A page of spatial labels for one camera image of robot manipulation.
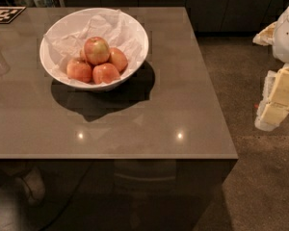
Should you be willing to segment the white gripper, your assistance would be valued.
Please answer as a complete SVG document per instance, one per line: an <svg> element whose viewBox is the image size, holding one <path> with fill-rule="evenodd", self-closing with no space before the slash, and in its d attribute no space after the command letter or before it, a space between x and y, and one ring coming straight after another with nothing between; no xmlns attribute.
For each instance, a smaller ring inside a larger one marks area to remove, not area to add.
<svg viewBox="0 0 289 231"><path fill-rule="evenodd" d="M277 22L256 34L253 43L273 46L274 56L287 63L278 72L265 77L262 96L254 125L262 131L273 131L289 115L289 6Z"/></svg>

